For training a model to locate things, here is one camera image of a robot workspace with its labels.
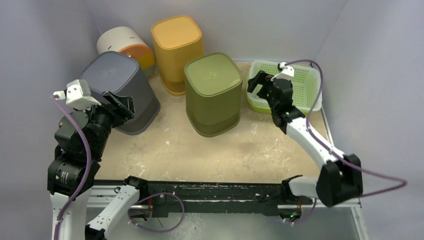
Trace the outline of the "grey mesh basket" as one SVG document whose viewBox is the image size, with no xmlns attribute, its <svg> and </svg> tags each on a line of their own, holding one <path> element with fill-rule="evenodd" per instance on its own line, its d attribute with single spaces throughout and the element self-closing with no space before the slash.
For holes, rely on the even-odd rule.
<svg viewBox="0 0 424 240">
<path fill-rule="evenodd" d="M 82 70 L 79 78 L 87 81 L 91 95 L 100 102 L 106 102 L 102 97 L 105 91 L 119 97 L 133 97 L 134 118 L 117 128 L 124 134 L 141 134 L 160 111 L 160 102 L 139 63 L 127 55 L 103 52 Z"/>
</svg>

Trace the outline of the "white mesh tray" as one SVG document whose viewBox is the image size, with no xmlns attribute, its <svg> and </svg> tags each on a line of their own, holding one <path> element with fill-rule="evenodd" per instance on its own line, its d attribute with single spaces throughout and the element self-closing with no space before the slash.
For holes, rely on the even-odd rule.
<svg viewBox="0 0 424 240">
<path fill-rule="evenodd" d="M 305 115 L 308 114 L 310 109 L 313 109 L 314 112 L 320 111 L 322 108 L 321 95 L 316 105 L 313 105 L 320 88 L 319 71 L 306 65 L 292 65 L 291 67 L 294 69 L 294 76 L 291 78 L 293 104 Z M 264 71 L 270 75 L 276 75 L 280 72 L 278 63 L 275 61 L 255 60 L 251 64 L 246 79 L 252 79 L 259 71 Z M 267 101 L 257 96 L 260 89 L 261 85 L 257 85 L 253 92 L 246 93 L 248 105 L 255 112 L 270 114 L 271 110 Z"/>
</svg>

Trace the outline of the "olive green mesh basket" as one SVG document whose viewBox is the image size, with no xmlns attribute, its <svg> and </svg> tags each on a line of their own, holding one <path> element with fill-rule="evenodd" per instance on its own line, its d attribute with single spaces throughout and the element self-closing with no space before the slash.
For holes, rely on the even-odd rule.
<svg viewBox="0 0 424 240">
<path fill-rule="evenodd" d="M 194 130 L 211 138 L 234 128 L 241 119 L 243 79 L 225 53 L 214 52 L 184 67 L 185 111 Z"/>
</svg>

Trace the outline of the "orange mesh basket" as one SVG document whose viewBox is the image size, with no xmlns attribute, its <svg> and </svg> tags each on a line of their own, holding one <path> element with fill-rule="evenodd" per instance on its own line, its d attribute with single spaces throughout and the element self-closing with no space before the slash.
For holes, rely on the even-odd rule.
<svg viewBox="0 0 424 240">
<path fill-rule="evenodd" d="M 187 15 L 156 22 L 150 29 L 161 82 L 173 96 L 185 94 L 185 66 L 205 54 L 202 31 Z"/>
</svg>

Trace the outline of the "lime green tray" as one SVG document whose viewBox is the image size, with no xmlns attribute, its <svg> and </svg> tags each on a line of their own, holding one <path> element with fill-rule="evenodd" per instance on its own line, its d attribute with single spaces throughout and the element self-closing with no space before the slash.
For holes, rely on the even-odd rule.
<svg viewBox="0 0 424 240">
<path fill-rule="evenodd" d="M 307 115 L 318 94 L 320 80 L 316 77 L 293 77 L 291 82 L 293 104 Z M 246 93 L 248 104 L 253 111 L 270 114 L 271 110 L 266 100 L 258 96 L 261 88 L 262 85 L 258 84 L 253 93 Z"/>
</svg>

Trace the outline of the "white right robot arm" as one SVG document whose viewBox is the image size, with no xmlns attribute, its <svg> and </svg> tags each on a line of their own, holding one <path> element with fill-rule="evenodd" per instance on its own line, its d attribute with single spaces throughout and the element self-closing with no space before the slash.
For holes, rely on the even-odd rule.
<svg viewBox="0 0 424 240">
<path fill-rule="evenodd" d="M 285 135 L 296 141 L 319 168 L 316 178 L 296 175 L 282 181 L 280 196 L 288 204 L 300 197 L 319 199 L 333 207 L 363 193 L 360 159 L 330 147 L 319 133 L 307 123 L 306 116 L 293 104 L 293 84 L 287 74 L 275 77 L 259 71 L 247 81 L 247 92 L 267 101 L 273 123 Z"/>
</svg>

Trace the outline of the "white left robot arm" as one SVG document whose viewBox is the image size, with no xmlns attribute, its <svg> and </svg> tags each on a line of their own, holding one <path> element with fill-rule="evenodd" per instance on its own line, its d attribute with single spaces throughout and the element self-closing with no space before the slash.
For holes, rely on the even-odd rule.
<svg viewBox="0 0 424 240">
<path fill-rule="evenodd" d="M 54 240 L 105 240 L 135 203 L 149 199 L 148 182 L 128 176 L 117 195 L 98 217 L 86 222 L 95 176 L 112 129 L 135 115 L 134 98 L 103 93 L 105 102 L 65 112 L 55 132 L 54 160 L 47 169 L 47 190 L 52 203 Z"/>
</svg>

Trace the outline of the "round pastel drawer cabinet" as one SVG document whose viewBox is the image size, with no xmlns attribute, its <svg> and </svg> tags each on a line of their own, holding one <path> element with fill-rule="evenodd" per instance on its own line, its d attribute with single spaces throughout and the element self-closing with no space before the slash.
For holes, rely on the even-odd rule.
<svg viewBox="0 0 424 240">
<path fill-rule="evenodd" d="M 104 32 L 97 40 L 99 54 L 114 51 L 135 59 L 146 77 L 154 75 L 156 60 L 153 50 L 130 27 L 118 26 Z"/>
</svg>

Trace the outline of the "aluminium frame rail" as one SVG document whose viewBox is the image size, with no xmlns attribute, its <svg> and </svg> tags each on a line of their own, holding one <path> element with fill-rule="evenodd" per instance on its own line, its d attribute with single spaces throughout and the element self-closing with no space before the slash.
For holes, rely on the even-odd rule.
<svg viewBox="0 0 424 240">
<path fill-rule="evenodd" d="M 280 184 L 245 184 L 241 183 L 189 183 L 189 182 L 177 182 L 177 184 L 165 184 L 166 182 L 156 182 L 150 184 L 143 193 L 139 194 L 136 198 L 137 201 L 159 194 L 153 197 L 154 205 L 164 206 L 167 205 L 166 201 L 178 201 L 173 196 L 166 196 L 165 193 L 180 198 L 183 203 L 260 203 L 265 205 L 294 205 L 296 199 L 300 196 L 292 195 L 289 196 L 289 191 L 285 190 Z M 112 200 L 118 196 L 119 191 L 124 186 L 117 185 L 94 185 L 92 192 L 88 199 L 89 206 L 106 206 L 112 202 Z M 332 197 L 328 194 L 321 194 L 322 198 L 316 196 L 302 196 L 302 201 L 305 200 L 305 204 L 312 203 L 312 198 L 317 199 L 317 203 L 326 207 L 334 207 L 339 204 L 353 203 L 354 200 L 347 199 L 346 197 L 340 198 L 340 196 Z"/>
</svg>

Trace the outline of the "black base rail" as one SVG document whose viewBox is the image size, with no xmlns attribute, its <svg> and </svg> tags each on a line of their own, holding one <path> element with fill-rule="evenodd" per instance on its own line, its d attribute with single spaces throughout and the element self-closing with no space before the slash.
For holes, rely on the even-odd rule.
<svg viewBox="0 0 424 240">
<path fill-rule="evenodd" d="M 136 204 L 151 205 L 155 218 L 182 212 L 290 216 L 299 205 L 312 206 L 311 198 L 287 198 L 283 190 L 280 183 L 145 180 Z"/>
</svg>

